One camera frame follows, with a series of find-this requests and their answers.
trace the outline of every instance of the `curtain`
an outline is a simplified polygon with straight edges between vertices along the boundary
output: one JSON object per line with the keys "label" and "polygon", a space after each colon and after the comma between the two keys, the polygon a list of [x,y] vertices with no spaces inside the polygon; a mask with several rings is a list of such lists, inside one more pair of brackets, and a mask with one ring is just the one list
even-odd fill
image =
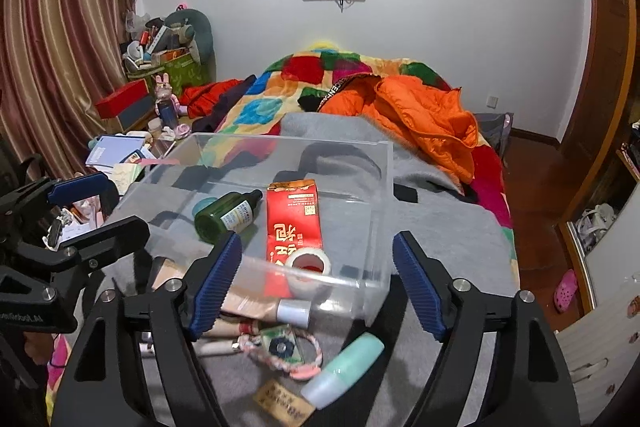
{"label": "curtain", "polygon": [[126,81],[119,43],[135,0],[1,0],[0,123],[19,158],[55,177],[84,171],[104,131],[94,103]]}

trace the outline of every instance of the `hand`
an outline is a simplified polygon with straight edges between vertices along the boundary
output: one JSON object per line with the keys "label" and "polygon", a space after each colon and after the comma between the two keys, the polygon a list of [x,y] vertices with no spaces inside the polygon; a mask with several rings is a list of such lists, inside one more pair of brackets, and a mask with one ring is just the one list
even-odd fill
{"label": "hand", "polygon": [[36,365],[45,365],[53,356],[51,333],[24,332],[24,352]]}

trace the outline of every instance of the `green bottle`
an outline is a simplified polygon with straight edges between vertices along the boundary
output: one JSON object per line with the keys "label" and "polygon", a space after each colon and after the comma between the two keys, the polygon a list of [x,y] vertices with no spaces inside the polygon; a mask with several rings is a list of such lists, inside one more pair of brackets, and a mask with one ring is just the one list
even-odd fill
{"label": "green bottle", "polygon": [[212,245],[227,230],[242,232],[254,221],[255,207],[261,199],[261,190],[225,194],[196,214],[193,220],[196,232],[201,240]]}

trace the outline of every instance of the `orange jacket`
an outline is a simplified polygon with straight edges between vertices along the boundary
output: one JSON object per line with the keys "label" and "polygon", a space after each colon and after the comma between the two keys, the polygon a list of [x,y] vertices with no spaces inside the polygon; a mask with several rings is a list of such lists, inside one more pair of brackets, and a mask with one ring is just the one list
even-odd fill
{"label": "orange jacket", "polygon": [[471,151],[478,144],[478,122],[462,109],[459,89],[442,91],[406,74],[363,74],[324,102],[319,112],[363,115],[425,152],[456,183],[469,184],[474,177]]}

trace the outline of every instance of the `transparent storage bin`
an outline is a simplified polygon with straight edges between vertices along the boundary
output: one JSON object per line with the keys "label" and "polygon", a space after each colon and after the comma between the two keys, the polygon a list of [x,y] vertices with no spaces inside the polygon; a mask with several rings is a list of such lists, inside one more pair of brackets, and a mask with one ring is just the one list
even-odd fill
{"label": "transparent storage bin", "polygon": [[[234,284],[264,291],[280,274],[292,298],[370,325],[388,293],[393,197],[390,142],[308,140],[282,136],[196,133],[169,152],[176,165],[155,167],[131,185],[112,217],[137,215],[149,224],[147,250],[188,266],[212,246],[198,238],[192,209],[210,196],[256,188],[263,194],[252,225],[241,232],[242,263]],[[283,176],[316,181],[329,275],[277,266],[266,260],[267,187]]]}

